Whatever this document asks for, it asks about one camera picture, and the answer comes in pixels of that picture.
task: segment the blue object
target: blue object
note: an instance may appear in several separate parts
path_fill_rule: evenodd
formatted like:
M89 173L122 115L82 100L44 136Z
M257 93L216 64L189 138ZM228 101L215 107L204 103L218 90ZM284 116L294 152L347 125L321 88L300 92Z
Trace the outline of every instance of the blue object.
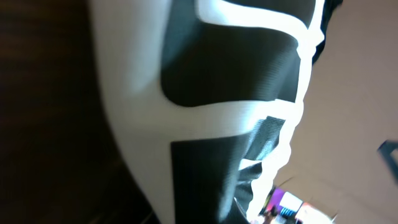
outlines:
M384 161L390 168L392 175L396 180L396 183L398 184L398 164L397 161L391 156L392 152L397 149L398 149L397 141L387 140L383 144L381 144L381 146L377 151L379 151L379 153L383 157Z

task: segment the dark wooden surface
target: dark wooden surface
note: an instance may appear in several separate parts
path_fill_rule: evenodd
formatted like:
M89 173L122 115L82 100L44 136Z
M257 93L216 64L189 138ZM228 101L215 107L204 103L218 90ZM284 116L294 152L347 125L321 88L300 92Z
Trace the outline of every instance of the dark wooden surface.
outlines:
M139 223L101 107L86 1L0 1L0 223Z

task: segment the black fabric panel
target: black fabric panel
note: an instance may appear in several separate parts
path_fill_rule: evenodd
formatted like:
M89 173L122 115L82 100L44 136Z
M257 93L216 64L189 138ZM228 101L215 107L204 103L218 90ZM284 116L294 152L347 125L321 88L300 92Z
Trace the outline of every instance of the black fabric panel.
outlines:
M245 159L263 160L279 143L280 129L285 120L267 117L257 124L257 131L251 133L252 143L245 155Z
M263 170L261 163L243 170L238 170L239 164L244 157L265 158L278 144L283 124L284 120L268 117L244 135L172 142L177 224L228 223L229 216L237 215L231 214L234 197L245 214L253 197L251 182Z
M317 46L317 52L312 58L312 64L317 62L319 56L322 54L323 49L326 45L326 30L328 29L329 20L331 19L331 15L333 11L343 3L343 0L325 0L325 5L323 6L323 14L322 14L322 23L321 23L321 30L325 35L325 40L323 40Z
M225 0L242 6L270 9L272 11L290 14L300 19L307 27L310 26L315 0Z
M161 85L180 106L238 100L295 101L297 41L276 30L205 24L193 0L175 0L162 53Z
M247 211L253 199L251 182L258 179L262 173L261 163L247 167L239 172L238 183L235 189L235 198L243 210Z
M176 224L227 219L247 143L248 134L171 143Z

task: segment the black and white garment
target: black and white garment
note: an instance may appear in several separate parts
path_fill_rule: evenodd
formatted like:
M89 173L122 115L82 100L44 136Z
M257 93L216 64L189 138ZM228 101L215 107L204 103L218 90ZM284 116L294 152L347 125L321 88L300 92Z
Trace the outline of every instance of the black and white garment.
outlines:
M303 113L324 0L92 0L103 101L163 224L257 217Z

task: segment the ceiling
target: ceiling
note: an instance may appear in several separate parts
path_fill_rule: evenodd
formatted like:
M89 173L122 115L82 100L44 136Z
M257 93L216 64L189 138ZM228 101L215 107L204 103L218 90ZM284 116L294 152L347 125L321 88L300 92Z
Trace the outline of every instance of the ceiling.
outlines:
M397 12L396 0L345 0L334 13L275 180L294 177L286 187L338 211L337 223L398 223L398 185L377 153L398 139Z

